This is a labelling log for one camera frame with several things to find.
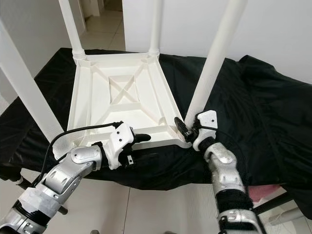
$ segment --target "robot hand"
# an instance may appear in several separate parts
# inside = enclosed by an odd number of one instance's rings
[[[206,111],[195,118],[190,130],[177,117],[175,124],[185,140],[204,154],[209,165],[219,212],[219,234],[266,234],[260,219],[252,211],[253,203],[236,169],[235,155],[216,140],[216,112]]]
[[[105,166],[111,170],[132,166],[132,146],[150,139],[147,134],[135,135],[130,126],[120,122],[104,146],[96,142],[89,147],[73,148],[34,188],[25,190],[0,221],[0,233],[43,233],[83,177]]]

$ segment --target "black cloth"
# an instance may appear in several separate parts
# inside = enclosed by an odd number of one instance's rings
[[[160,55],[159,62],[185,117],[205,58]],[[75,71],[71,49],[62,48],[35,78],[63,129],[67,127]],[[306,196],[312,195],[311,100],[311,85],[283,76],[270,64],[245,56],[239,62],[225,59],[205,107],[216,110],[218,128],[230,134],[242,149],[243,155],[230,138],[217,134],[236,155],[244,184],[284,184],[295,200],[300,200],[302,211],[312,207]],[[2,168],[8,166],[40,171],[48,141],[19,98],[1,115],[0,124],[0,175]],[[202,155],[192,148],[164,146],[135,151],[133,157],[136,159],[133,169],[103,169],[88,178],[153,190],[211,182]],[[312,218],[311,212],[305,215]]]

